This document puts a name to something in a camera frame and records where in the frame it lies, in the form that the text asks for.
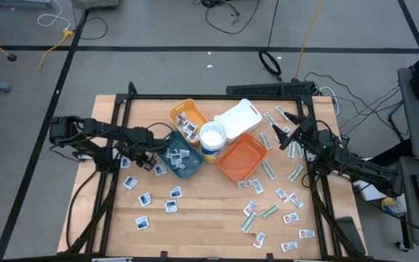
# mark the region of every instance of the blue container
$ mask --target blue container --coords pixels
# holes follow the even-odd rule
[[[166,157],[166,152],[160,154],[159,157],[163,159],[163,162],[170,168],[178,178],[187,179],[190,178],[203,164],[203,156],[191,145],[185,138],[180,134],[179,131],[173,131],[174,140],[169,145],[170,150],[177,149],[177,152],[180,149],[189,150],[190,156],[182,158],[182,164],[185,165],[183,170],[176,169],[175,166],[171,164],[171,159]]]

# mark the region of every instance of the wooden table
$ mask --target wooden table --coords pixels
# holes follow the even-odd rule
[[[92,117],[101,122],[111,122],[114,98],[115,95],[98,95]],[[179,102],[180,100],[133,100],[128,127],[147,127],[155,122],[172,125],[168,111]],[[212,119],[216,114],[222,114],[237,103],[237,100],[196,101],[197,106],[208,119]],[[292,122],[284,121],[274,110],[274,106],[280,104],[285,111],[297,113],[295,102],[255,100],[252,103],[262,113],[271,112],[281,128],[285,126],[291,130],[295,128]],[[315,97],[314,110],[317,119],[328,123],[332,131],[339,134],[331,98]],[[118,124],[121,124],[122,114],[123,112],[120,113]],[[168,129],[159,126],[153,128],[152,131],[157,138],[169,132]],[[277,145],[274,140],[274,131],[265,119],[251,134],[259,138],[260,132],[265,132],[271,144]],[[105,143],[103,139],[95,141],[102,145]],[[269,180],[261,166],[251,174],[251,179],[260,180],[264,188],[262,194],[256,194],[254,188],[240,189],[216,164],[205,163],[188,180],[180,180],[171,172],[158,177],[154,171],[147,172],[136,165],[121,170],[106,255],[159,257],[160,252],[165,250],[169,257],[181,258],[265,258],[266,253],[273,253],[275,258],[321,258],[317,237],[300,239],[298,236],[299,229],[316,231],[310,191],[302,187],[301,177],[294,183],[287,179],[297,163],[302,164],[305,170],[306,163],[304,159],[287,158],[286,153],[287,151],[280,151],[277,147],[268,151],[266,159],[277,175],[276,180]],[[91,175],[94,168],[91,161],[79,164],[73,193]],[[128,175],[138,179],[138,184],[131,191],[122,185]],[[336,218],[351,216],[364,243],[350,182],[335,175],[329,175],[328,179]],[[98,180],[99,175],[96,175],[82,189],[76,200],[71,221],[71,241],[77,238],[91,218]],[[166,214],[164,201],[170,199],[169,192],[175,186],[182,187],[183,197],[177,200],[178,212]],[[303,207],[298,209],[292,202],[282,203],[275,193],[279,187],[282,187],[288,194],[295,192],[303,202]],[[150,192],[152,203],[143,208],[137,197],[146,192]],[[258,213],[270,208],[274,202],[279,204],[280,210],[266,220],[259,215],[250,232],[245,234],[240,229],[246,218],[242,210],[250,200],[258,203]],[[300,220],[285,225],[282,216],[292,212],[297,212]],[[138,231],[135,219],[142,215],[148,216],[150,228]],[[323,224],[328,253],[333,255],[330,229],[324,219]],[[102,227],[103,222],[100,222],[97,227],[94,250],[97,250],[99,246]],[[259,231],[266,233],[260,250],[252,246]],[[283,253],[280,244],[290,241],[296,241],[298,249]],[[65,249],[64,226],[58,250]]]

